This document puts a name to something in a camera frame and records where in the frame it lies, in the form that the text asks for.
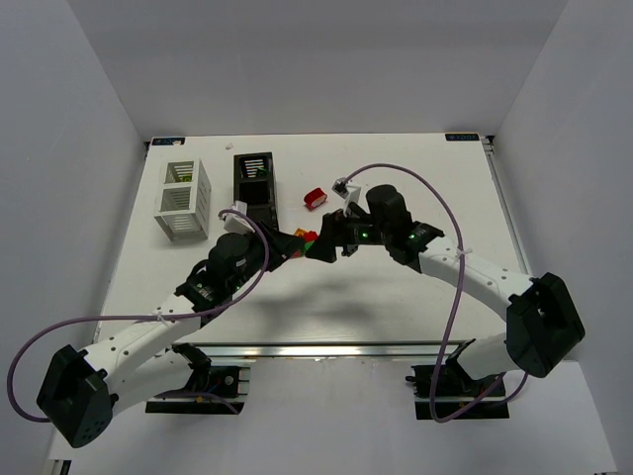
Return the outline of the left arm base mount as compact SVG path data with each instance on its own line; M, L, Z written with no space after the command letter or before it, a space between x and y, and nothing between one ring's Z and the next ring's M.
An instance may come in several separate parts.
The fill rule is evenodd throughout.
M190 343L174 344L169 354L183 356L190 375L182 388L147 401L147 414L238 416L241 413L249 392L249 366L213 362Z

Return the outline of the red and green brick stack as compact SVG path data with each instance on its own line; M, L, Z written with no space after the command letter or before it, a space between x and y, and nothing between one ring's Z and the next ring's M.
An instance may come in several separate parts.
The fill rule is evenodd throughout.
M306 252L310 249L310 247L315 243L315 241L318 239L318 233L314 232L314 231L308 231L305 232L302 235L302 238L304 239L304 248L302 251L302 255L305 255Z

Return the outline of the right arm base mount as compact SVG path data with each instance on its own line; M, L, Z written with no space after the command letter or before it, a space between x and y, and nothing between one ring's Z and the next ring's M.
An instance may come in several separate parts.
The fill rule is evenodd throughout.
M431 378L434 365L414 365L405 377L412 389L415 417L418 421L432 421L429 405ZM497 379L488 376L474 383L464 383L454 372L442 365L435 393L435 411L439 418L447 418L466 407L474 399L485 393ZM458 420L507 420L509 418L505 386L500 382L486 398L474 408L458 417Z

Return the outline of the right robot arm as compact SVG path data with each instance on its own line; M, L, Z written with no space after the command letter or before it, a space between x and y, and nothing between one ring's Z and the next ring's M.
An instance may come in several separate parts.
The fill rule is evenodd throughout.
M356 203L358 194L357 188L344 191L344 208L323 216L307 258L333 263L361 245L381 245L395 262L451 284L491 309L504 321L504 331L471 339L446 360L466 383L513 370L543 378L584 339L586 330L562 278L512 272L459 250L440 229L414 220L392 185L370 189L367 210Z

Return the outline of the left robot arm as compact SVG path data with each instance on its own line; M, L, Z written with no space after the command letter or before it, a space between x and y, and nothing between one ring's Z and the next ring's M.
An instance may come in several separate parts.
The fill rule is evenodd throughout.
M244 285L301 250L301 237L258 225L221 235L208 256L148 316L134 317L109 339L51 358L37 404L73 448L97 438L114 416L165 392L200 386L210 359L181 337L245 296Z

